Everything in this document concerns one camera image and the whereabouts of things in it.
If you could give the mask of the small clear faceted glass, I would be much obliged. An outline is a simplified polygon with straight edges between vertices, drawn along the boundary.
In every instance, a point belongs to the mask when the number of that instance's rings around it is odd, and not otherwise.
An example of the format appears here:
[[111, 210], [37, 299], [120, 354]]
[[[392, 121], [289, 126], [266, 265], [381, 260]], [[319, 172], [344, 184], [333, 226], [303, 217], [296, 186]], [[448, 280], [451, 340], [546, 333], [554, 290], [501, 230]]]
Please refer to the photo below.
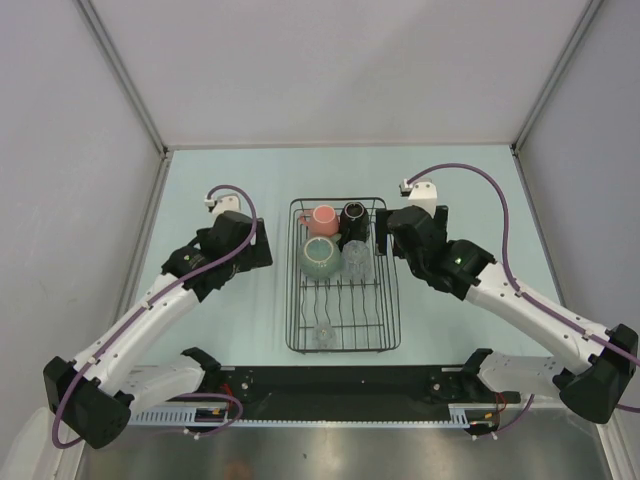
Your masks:
[[317, 350], [334, 350], [337, 345], [337, 336], [330, 323], [318, 323], [312, 329], [313, 345]]

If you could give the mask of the tall clear faceted glass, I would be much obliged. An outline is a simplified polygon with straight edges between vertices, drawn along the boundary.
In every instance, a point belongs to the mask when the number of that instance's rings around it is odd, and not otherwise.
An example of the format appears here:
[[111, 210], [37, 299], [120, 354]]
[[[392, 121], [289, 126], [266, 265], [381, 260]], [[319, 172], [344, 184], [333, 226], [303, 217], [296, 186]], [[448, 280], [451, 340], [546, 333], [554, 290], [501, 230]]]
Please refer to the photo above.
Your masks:
[[351, 240], [342, 250], [343, 274], [354, 281], [365, 280], [372, 270], [372, 254], [364, 241]]

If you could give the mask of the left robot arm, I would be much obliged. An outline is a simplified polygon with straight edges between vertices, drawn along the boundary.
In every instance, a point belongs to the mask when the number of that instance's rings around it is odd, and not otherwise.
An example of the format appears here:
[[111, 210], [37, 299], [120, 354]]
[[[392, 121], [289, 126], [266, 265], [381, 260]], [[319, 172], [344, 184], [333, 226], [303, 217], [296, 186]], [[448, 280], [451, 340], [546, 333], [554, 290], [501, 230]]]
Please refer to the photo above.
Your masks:
[[198, 347], [167, 367], [139, 367], [150, 347], [235, 275], [272, 265], [264, 221], [226, 209], [209, 228], [174, 250], [142, 298], [107, 332], [71, 360], [44, 367], [51, 440], [60, 449], [86, 442], [100, 449], [131, 417], [171, 399], [214, 398], [243, 408], [223, 390], [221, 365]]

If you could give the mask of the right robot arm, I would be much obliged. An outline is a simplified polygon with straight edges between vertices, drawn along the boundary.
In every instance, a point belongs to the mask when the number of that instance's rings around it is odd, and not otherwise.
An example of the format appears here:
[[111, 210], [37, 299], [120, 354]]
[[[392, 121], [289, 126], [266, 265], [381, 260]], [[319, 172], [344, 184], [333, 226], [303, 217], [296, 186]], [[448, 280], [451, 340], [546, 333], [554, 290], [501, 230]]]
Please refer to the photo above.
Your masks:
[[382, 210], [376, 237], [392, 240], [394, 255], [436, 291], [489, 311], [542, 345], [547, 357], [509, 357], [486, 350], [463, 373], [461, 388], [473, 401], [495, 391], [559, 399], [595, 424], [607, 423], [636, 370], [639, 336], [630, 327], [592, 322], [510, 281], [505, 266], [469, 240], [450, 240], [444, 206], [434, 213], [411, 205]]

